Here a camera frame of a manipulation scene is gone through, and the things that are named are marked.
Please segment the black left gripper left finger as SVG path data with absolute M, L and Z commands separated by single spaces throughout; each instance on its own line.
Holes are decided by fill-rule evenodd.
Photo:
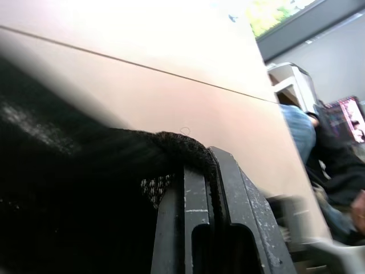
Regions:
M 225 221 L 218 171 L 184 167 L 159 205 L 151 274 L 221 274 Z

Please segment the pink and black printed box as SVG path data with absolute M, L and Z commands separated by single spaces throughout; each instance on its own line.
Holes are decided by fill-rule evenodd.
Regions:
M 365 143 L 365 116 L 356 96 L 325 105 L 326 117 L 334 135 L 348 144 Z

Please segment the black drawstring pouch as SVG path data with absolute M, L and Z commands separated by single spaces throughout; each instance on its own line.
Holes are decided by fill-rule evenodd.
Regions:
M 0 274 L 150 274 L 157 209 L 197 140 L 111 128 L 0 56 Z

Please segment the seated person in jeans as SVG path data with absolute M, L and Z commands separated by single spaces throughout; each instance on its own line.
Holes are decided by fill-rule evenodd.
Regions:
M 319 208 L 334 240 L 365 246 L 365 233 L 351 217 L 351 205 L 364 192 L 365 162 L 321 124 L 317 114 L 280 106 L 310 179 Z

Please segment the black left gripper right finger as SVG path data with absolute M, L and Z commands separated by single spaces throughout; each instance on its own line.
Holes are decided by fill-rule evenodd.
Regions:
M 216 147 L 226 213 L 223 274 L 297 274 L 272 210 L 232 154 Z

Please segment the window with green foliage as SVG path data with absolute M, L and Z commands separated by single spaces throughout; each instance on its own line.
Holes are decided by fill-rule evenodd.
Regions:
M 316 0 L 252 0 L 246 16 L 256 38 L 266 34 Z

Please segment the white cabinet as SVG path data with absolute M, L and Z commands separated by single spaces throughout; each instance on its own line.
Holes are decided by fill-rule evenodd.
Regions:
M 271 63 L 266 68 L 280 104 L 294 105 L 304 112 L 315 112 L 318 98 L 307 71 L 290 62 Z

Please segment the bare hand of seated person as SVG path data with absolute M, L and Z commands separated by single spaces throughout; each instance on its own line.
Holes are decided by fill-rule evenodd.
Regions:
M 364 192 L 354 200 L 351 205 L 351 217 L 356 228 L 365 233 L 365 196 Z

